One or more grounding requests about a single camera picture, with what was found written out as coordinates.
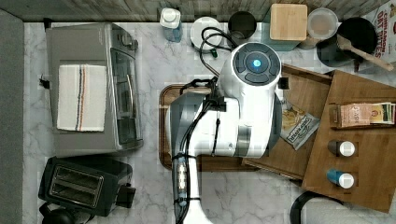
wooden cutting board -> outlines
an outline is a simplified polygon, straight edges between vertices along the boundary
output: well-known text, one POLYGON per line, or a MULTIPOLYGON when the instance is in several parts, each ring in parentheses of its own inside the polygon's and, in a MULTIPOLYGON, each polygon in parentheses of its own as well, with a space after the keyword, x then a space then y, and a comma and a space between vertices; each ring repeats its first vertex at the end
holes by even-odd
MULTIPOLYGON (((332 77, 285 64, 282 66, 282 76, 289 78, 288 101, 320 118, 332 84, 332 77)), ((303 180, 315 136, 316 133, 313 133, 298 150, 280 138, 268 156, 244 159, 243 163, 303 180)))
POLYGON ((303 188, 343 202, 388 212, 396 188, 396 128, 333 130, 330 105, 396 102, 396 88, 336 71, 321 117, 317 138, 306 168, 303 188), (350 158, 335 157, 328 149, 333 139, 354 142, 350 158), (334 168, 352 174, 355 185, 342 189, 326 177, 334 168))
POLYGON ((306 5, 273 4, 270 37, 273 40, 306 39, 308 8, 306 5))

white marble surface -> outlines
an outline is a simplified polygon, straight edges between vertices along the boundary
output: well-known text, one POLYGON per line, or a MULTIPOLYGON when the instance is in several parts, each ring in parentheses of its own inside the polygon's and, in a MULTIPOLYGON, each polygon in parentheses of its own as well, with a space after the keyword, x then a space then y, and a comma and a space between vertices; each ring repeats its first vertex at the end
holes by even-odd
MULTIPOLYGON (((188 41, 189 24, 184 25, 181 43, 167 42, 158 23, 120 23, 138 41, 136 68, 145 145, 120 158, 134 168, 132 185, 137 188, 133 208, 117 208, 109 217, 96 217, 95 223, 175 223, 171 173, 158 158, 159 96, 170 84, 186 83, 194 78, 209 77, 197 52, 188 41)), ((255 34, 251 40, 260 41, 255 34)), ((24 163, 23 223, 41 223, 37 198, 38 186, 46 160, 54 156, 50 96, 38 85, 48 74, 46 38, 42 23, 25 23, 25 86, 24 86, 24 163)), ((220 70, 229 54, 219 50, 219 57, 206 60, 220 70)), ((279 53, 283 63, 317 72, 332 69, 320 63, 314 50, 279 53)), ((351 72, 351 65, 341 68, 351 72)), ((362 75, 396 86, 396 78, 385 74, 362 75)), ((202 204, 214 223, 289 222, 294 200, 303 192, 285 177, 266 171, 255 173, 201 173, 202 204)), ((351 207, 373 223, 396 223, 396 205, 390 215, 351 207)))

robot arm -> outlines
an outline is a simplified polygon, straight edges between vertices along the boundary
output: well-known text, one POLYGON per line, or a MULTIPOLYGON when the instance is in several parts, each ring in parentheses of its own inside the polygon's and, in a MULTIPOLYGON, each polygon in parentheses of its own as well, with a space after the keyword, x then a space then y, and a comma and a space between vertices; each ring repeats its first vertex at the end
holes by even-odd
POLYGON ((225 108, 210 108, 205 96, 196 92, 187 92, 171 104, 165 127, 172 150, 177 223, 211 223, 200 203, 197 156, 259 158, 275 144, 281 127, 279 78, 275 52, 248 43, 232 52, 219 76, 225 108))

toaster oven door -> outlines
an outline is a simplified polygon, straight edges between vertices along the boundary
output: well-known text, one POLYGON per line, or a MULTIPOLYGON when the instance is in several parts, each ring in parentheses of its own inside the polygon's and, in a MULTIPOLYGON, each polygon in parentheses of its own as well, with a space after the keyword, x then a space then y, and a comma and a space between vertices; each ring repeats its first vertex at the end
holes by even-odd
POLYGON ((134 58, 117 49, 111 49, 114 85, 114 123, 116 137, 122 149, 138 147, 142 142, 138 111, 134 58))

folded towel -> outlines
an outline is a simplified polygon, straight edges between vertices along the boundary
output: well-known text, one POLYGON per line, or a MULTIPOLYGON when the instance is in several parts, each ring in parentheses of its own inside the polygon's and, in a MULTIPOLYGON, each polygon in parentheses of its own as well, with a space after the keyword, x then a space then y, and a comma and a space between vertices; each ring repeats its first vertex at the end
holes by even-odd
POLYGON ((105 66, 61 65, 57 128, 102 132, 105 128, 106 89, 105 66))

